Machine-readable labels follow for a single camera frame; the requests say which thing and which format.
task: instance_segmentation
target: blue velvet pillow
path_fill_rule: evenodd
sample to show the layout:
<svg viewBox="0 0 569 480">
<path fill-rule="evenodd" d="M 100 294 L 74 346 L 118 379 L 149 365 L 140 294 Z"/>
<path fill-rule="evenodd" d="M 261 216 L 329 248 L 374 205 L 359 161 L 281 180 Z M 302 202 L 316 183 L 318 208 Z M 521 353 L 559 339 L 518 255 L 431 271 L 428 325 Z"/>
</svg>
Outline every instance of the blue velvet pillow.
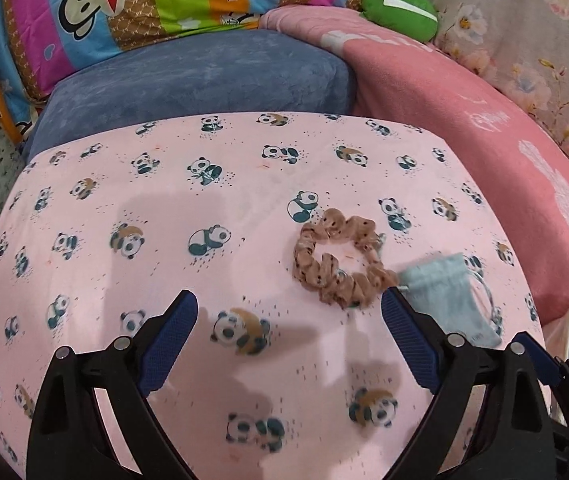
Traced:
<svg viewBox="0 0 569 480">
<path fill-rule="evenodd" d="M 132 50 L 60 81 L 28 160 L 130 124 L 223 112 L 348 114 L 355 75 L 340 58 L 272 30 L 198 34 Z"/>
</svg>

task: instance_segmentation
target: metal screw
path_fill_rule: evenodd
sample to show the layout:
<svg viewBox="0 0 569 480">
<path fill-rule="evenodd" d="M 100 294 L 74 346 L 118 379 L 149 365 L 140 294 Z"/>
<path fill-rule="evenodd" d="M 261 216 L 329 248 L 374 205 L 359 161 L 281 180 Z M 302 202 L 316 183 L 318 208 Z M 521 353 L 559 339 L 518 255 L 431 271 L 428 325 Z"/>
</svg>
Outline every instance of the metal screw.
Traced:
<svg viewBox="0 0 569 480">
<path fill-rule="evenodd" d="M 522 343 L 518 343 L 517 341 L 515 343 L 511 343 L 511 352 L 517 355 L 524 354 L 524 345 Z"/>
<path fill-rule="evenodd" d="M 126 350 L 127 348 L 129 348 L 130 344 L 131 344 L 131 339 L 129 339 L 126 336 L 122 336 L 114 341 L 114 348 L 116 350 Z"/>
<path fill-rule="evenodd" d="M 449 342 L 451 346 L 455 346 L 459 348 L 464 345 L 464 338 L 460 334 L 449 334 L 446 340 Z"/>
<path fill-rule="evenodd" d="M 66 356 L 69 355 L 69 347 L 68 346 L 61 346 L 55 351 L 55 356 L 58 359 L 64 359 Z"/>
</svg>

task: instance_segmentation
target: pink blanket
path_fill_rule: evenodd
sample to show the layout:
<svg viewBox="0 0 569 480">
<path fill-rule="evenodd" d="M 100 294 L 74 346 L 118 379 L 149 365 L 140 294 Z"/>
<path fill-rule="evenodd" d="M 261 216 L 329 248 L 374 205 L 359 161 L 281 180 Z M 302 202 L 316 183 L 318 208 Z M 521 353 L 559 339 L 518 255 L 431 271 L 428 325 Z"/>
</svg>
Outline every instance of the pink blanket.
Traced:
<svg viewBox="0 0 569 480">
<path fill-rule="evenodd" d="M 260 27 L 346 60 L 358 80 L 354 114 L 446 140 L 512 241 L 542 323 L 569 309 L 569 160 L 524 111 L 436 49 L 354 10 L 282 7 Z"/>
</svg>

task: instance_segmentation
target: brown scrunchie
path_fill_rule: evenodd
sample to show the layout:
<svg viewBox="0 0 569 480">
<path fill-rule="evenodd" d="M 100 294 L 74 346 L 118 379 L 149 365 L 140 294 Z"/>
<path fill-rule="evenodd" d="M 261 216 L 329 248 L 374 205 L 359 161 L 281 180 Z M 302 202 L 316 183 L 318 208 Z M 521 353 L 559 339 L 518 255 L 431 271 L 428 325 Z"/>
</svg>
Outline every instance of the brown scrunchie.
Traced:
<svg viewBox="0 0 569 480">
<path fill-rule="evenodd" d="M 366 274 L 354 272 L 350 275 L 339 270 L 333 254 L 322 254 L 322 262 L 314 258 L 316 243 L 347 240 L 364 254 L 369 264 Z M 385 269 L 379 260 L 379 248 L 381 241 L 373 220 L 360 216 L 346 220 L 338 209 L 327 209 L 318 224 L 308 222 L 302 226 L 293 251 L 293 277 L 307 290 L 317 290 L 323 303 L 335 301 L 342 308 L 369 306 L 379 293 L 399 283 L 395 272 Z"/>
</svg>

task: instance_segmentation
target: green plush toy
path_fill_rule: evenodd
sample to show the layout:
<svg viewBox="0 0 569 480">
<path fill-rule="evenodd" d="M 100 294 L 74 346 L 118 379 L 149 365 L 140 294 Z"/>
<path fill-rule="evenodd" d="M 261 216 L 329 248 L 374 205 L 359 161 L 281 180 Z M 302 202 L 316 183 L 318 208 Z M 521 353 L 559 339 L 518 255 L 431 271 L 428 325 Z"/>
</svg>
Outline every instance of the green plush toy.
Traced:
<svg viewBox="0 0 569 480">
<path fill-rule="evenodd" d="M 438 30 L 429 0 L 362 0 L 362 15 L 373 23 L 426 43 Z"/>
</svg>

